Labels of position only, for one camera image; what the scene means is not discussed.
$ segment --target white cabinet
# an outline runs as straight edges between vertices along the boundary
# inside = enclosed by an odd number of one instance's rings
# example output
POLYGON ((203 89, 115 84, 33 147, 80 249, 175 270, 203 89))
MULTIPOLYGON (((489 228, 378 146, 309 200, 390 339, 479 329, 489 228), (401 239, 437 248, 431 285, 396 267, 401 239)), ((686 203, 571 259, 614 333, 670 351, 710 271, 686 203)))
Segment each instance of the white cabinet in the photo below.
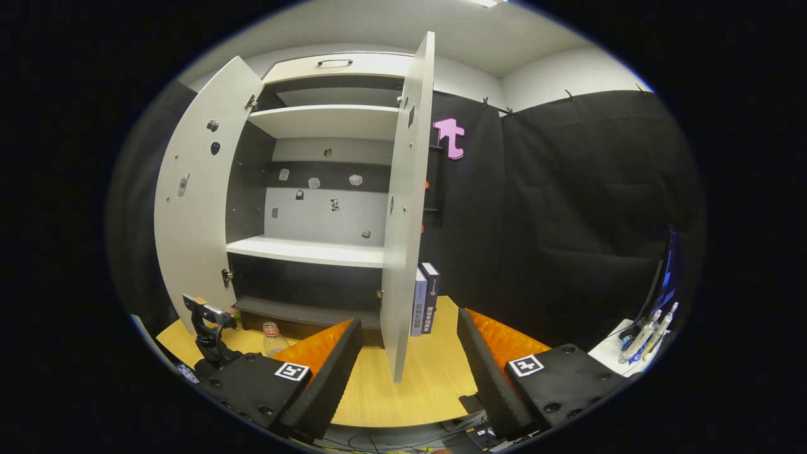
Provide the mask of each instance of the white cabinet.
POLYGON ((189 330, 183 293, 219 306, 240 306, 233 291, 239 280, 228 279, 228 253, 254 260, 375 269, 372 272, 380 273, 378 289, 383 290, 382 300, 374 300, 375 309, 317 309, 244 296, 242 310, 268 305, 265 312, 272 317, 319 326, 360 317, 365 329, 380 329, 393 380, 401 380, 420 247, 433 74, 434 34, 428 32, 414 56, 305 57, 278 63, 263 80, 235 57, 205 85, 171 138, 155 201, 161 272, 189 330), (383 99, 386 105, 317 102, 253 109, 249 100, 264 99, 261 93, 282 102, 275 91, 283 87, 290 94, 286 98, 298 102, 359 94, 351 99, 383 99), (233 162, 234 149, 246 129, 255 127, 275 141, 272 165, 259 170, 270 181, 265 203, 255 208, 266 218, 263 234, 227 244, 228 179, 231 171, 242 171, 242 163, 233 162), (323 162, 342 187, 326 191, 319 183, 299 179, 310 166, 323 162), (294 178, 288 178, 289 168, 294 178), (355 169, 365 172, 364 183, 355 169), (305 204, 299 202, 303 190, 305 204), (311 213, 313 204, 330 204, 327 211, 335 213, 317 217, 311 213))

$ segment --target black fabric backdrop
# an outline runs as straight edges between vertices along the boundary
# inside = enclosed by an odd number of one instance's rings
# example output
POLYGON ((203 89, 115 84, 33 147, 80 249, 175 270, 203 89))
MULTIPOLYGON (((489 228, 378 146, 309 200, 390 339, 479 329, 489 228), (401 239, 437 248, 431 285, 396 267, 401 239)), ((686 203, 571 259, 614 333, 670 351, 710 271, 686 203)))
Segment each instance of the black fabric backdrop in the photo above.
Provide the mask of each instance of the black fabric backdrop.
POLYGON ((685 315, 702 268, 705 199, 659 99, 580 95, 504 117, 502 129, 502 265, 487 312, 551 347, 593 348, 644 303, 671 222, 685 315))
MULTIPOLYGON (((432 124, 455 118, 465 129, 457 137, 462 158, 447 160, 445 153, 429 152, 426 171, 429 189, 424 206, 437 206, 439 186, 445 185, 442 227, 437 215, 424 213, 420 235, 421 262, 432 263, 441 273, 440 294, 448 295, 460 307, 486 312, 499 262, 499 240, 504 210, 504 155, 499 112, 493 107, 455 95, 434 93, 432 124), (440 175, 438 161, 445 173, 440 175)), ((432 129, 430 143, 438 145, 438 131, 432 129)), ((448 138, 439 145, 448 147, 448 138)))
POLYGON ((124 309, 153 336, 177 320, 157 261, 154 194, 165 149, 196 97, 171 82, 132 128, 115 166, 107 198, 107 259, 124 309))

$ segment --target ceiling light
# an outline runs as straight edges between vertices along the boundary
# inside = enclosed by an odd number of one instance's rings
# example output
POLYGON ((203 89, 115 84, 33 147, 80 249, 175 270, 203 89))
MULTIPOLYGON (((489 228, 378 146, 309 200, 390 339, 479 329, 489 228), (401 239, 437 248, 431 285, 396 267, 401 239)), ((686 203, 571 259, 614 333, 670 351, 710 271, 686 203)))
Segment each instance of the ceiling light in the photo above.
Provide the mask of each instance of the ceiling light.
POLYGON ((486 8, 490 8, 491 6, 496 6, 499 3, 506 2, 507 0, 468 0, 469 2, 474 2, 477 5, 482 5, 486 8))

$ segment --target orange foam pad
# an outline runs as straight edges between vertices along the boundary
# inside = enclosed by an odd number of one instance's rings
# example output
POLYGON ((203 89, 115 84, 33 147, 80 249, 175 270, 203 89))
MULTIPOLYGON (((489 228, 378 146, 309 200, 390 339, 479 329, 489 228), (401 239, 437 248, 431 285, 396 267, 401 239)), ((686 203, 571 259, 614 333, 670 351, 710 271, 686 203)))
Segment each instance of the orange foam pad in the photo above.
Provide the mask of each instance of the orange foam pad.
POLYGON ((298 343, 279 351, 271 356, 272 359, 287 363, 300 364, 311 368, 311 381, 314 381, 317 372, 325 364, 325 360, 331 355, 333 348, 339 343, 342 335, 347 331, 353 319, 345 320, 339 325, 320 331, 313 336, 309 336, 298 343))
POLYGON ((513 328, 505 325, 504 323, 497 322, 490 317, 485 317, 481 313, 474 312, 470 309, 468 311, 471 320, 474 321, 476 329, 482 335, 482 339, 487 345, 487 349, 491 351, 496 365, 499 366, 505 377, 508 378, 504 368, 507 367, 508 361, 514 359, 524 358, 529 355, 537 355, 550 348, 537 340, 514 330, 513 328))

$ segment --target drawer handle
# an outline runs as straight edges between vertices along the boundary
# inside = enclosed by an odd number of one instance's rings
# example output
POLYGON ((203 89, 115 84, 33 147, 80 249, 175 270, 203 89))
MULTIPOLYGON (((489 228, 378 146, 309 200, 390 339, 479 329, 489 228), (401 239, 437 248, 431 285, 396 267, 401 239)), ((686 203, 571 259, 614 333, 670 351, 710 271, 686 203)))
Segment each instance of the drawer handle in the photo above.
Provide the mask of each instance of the drawer handle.
POLYGON ((321 62, 317 63, 316 65, 317 66, 322 66, 322 64, 325 63, 326 61, 347 61, 348 65, 353 63, 353 60, 350 60, 349 58, 334 58, 332 60, 322 60, 321 62))

